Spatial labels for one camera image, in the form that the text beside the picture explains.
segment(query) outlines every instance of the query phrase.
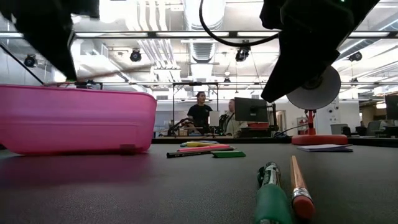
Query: black marker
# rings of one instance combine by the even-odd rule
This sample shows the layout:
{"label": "black marker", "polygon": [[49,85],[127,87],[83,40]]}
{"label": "black marker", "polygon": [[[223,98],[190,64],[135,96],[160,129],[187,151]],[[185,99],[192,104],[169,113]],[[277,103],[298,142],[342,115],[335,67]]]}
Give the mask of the black marker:
{"label": "black marker", "polygon": [[176,157],[183,157],[183,156],[197,156],[197,155],[204,155],[210,154],[214,151],[232,151],[234,147],[227,147],[224,149],[210,149],[210,150],[203,150],[203,151],[192,151],[192,152],[168,152],[166,153],[167,158],[176,158]]}

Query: white disc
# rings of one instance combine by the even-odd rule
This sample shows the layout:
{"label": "white disc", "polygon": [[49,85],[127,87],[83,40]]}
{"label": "white disc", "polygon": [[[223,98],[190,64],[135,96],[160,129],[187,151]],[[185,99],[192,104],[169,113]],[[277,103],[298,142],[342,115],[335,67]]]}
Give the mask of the white disc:
{"label": "white disc", "polygon": [[287,94],[289,101],[298,108],[317,110],[329,105],[339,94],[341,87],[340,75],[328,66],[321,75],[322,81],[314,89],[298,87]]}

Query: pink pencil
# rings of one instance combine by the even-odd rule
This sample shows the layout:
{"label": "pink pencil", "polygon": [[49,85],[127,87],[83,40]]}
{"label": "pink pencil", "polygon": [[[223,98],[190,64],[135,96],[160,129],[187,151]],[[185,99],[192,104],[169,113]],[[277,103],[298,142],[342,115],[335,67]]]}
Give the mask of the pink pencil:
{"label": "pink pencil", "polygon": [[196,152],[196,151],[204,151],[204,150],[212,150],[217,151],[217,149],[225,149],[229,148],[229,145],[223,145],[219,144],[216,146],[202,146],[202,147],[192,147],[192,148],[185,148],[185,149],[179,149],[177,152]]}

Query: green sticky note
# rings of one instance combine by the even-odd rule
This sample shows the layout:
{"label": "green sticky note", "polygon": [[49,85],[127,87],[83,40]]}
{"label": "green sticky note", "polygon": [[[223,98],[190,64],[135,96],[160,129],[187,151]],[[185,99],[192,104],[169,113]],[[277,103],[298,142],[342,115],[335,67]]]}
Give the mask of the green sticky note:
{"label": "green sticky note", "polygon": [[211,152],[214,158],[230,158],[230,157],[245,157],[246,154],[242,151],[215,151]]}

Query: pink eraser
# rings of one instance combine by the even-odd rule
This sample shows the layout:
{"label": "pink eraser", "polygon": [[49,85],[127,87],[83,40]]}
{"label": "pink eraser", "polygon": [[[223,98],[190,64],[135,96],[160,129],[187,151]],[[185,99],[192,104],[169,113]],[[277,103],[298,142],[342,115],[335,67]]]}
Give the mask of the pink eraser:
{"label": "pink eraser", "polygon": [[315,213],[315,207],[311,199],[306,196],[295,197],[292,206],[296,215],[306,220],[310,220]]}

